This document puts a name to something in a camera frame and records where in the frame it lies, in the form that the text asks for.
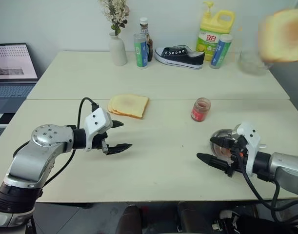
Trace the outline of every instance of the green label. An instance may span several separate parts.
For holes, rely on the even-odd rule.
[[[221,34],[200,29],[196,50],[213,55]]]

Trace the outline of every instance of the glass jar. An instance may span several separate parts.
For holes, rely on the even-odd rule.
[[[211,101],[201,97],[199,98],[196,103],[194,103],[192,112],[191,112],[191,118],[194,121],[202,122],[205,120],[207,113],[211,109]]]

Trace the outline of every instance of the sneaker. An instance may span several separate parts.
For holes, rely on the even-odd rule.
[[[154,57],[161,63],[193,69],[202,68],[204,56],[204,52],[192,51],[186,45],[159,47],[154,51]]]

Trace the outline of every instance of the blurred bread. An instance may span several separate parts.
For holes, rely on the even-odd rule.
[[[134,118],[142,118],[149,98],[134,94],[120,94],[112,97],[108,104],[108,111]]]
[[[258,46],[266,62],[298,61],[298,9],[282,10],[265,19]]]

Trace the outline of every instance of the yellow detergent bottle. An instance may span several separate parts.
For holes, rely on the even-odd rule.
[[[212,1],[205,1],[204,3],[207,4],[208,9],[207,12],[204,13],[201,22],[196,50],[204,51],[205,60],[211,61],[220,35],[230,33],[235,21],[235,13],[228,10],[220,10],[212,17],[211,7],[214,3]],[[223,20],[222,18],[225,16],[228,16],[229,20]]]

